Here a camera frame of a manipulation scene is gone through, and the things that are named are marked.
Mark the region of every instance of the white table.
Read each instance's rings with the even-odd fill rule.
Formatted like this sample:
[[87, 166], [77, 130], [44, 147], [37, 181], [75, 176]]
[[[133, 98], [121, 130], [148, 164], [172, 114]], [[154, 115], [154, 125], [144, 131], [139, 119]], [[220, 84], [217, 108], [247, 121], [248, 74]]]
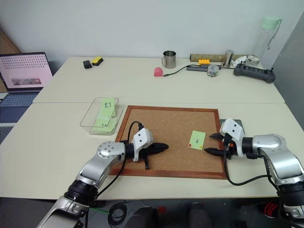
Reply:
[[[83, 67], [88, 57], [70, 57], [52, 81], [35, 98], [35, 103], [92, 102], [96, 97], [117, 97], [123, 103], [284, 103], [274, 86], [264, 81], [234, 76], [232, 69], [222, 69], [218, 76], [206, 72], [180, 71], [168, 77], [154, 77], [158, 58], [105, 58], [99, 66]], [[177, 59], [172, 73], [188, 65]]]
[[[218, 108], [220, 118], [241, 119], [248, 137], [267, 133], [284, 136], [288, 148], [304, 162], [304, 132], [285, 104], [151, 105]], [[0, 197], [57, 199], [67, 190], [98, 145], [114, 140], [118, 132], [119, 127], [112, 136], [89, 135], [79, 125], [89, 106], [54, 103], [29, 107], [0, 145]], [[228, 168], [236, 182], [266, 173], [262, 160], [234, 157]], [[271, 196], [276, 196], [276, 191], [265, 178], [237, 187], [227, 180], [122, 176], [100, 199]]]

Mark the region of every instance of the red object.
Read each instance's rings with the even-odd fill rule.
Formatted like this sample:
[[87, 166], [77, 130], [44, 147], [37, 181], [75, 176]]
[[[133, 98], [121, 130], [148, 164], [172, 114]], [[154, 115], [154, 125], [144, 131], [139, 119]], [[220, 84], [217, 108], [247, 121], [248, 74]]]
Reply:
[[159, 207], [157, 208], [157, 210], [158, 210], [158, 213], [165, 213], [165, 212], [166, 212], [166, 207], [164, 207], [164, 206], [159, 206]]
[[154, 69], [154, 77], [162, 77], [162, 69], [160, 67], [157, 67]]

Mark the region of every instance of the cork board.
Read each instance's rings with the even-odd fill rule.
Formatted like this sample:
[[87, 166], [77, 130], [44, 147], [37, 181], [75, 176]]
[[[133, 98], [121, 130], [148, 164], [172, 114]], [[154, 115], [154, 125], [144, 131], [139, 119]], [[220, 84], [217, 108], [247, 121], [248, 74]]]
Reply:
[[[222, 147], [217, 140], [209, 138], [210, 134], [219, 132], [220, 129], [217, 109], [128, 106], [116, 138], [117, 142], [127, 139], [129, 126], [135, 120], [152, 131], [154, 142], [165, 143], [169, 148], [148, 157], [149, 170], [145, 170], [143, 160], [126, 161], [121, 175], [226, 178], [222, 158], [188, 147], [192, 130], [206, 133], [204, 148]], [[131, 137], [137, 130], [135, 124]], [[120, 167], [121, 163], [115, 165], [111, 175], [117, 174]]]

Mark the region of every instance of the pink object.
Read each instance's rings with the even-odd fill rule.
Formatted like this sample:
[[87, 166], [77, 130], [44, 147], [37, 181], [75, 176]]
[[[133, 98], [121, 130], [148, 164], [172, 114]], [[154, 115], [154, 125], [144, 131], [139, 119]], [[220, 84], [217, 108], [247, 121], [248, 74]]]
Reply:
[[154, 69], [154, 77], [162, 77], [162, 69], [160, 67], [157, 67]]

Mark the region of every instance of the clear bottle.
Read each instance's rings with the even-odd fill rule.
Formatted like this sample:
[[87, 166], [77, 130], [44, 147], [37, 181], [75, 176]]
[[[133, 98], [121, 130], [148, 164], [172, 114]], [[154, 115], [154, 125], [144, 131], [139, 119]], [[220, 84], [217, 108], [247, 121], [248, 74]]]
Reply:
[[247, 57], [247, 65], [258, 65], [266, 49], [270, 49], [270, 43], [278, 32], [281, 22], [282, 19], [277, 17], [264, 17], [253, 52]]

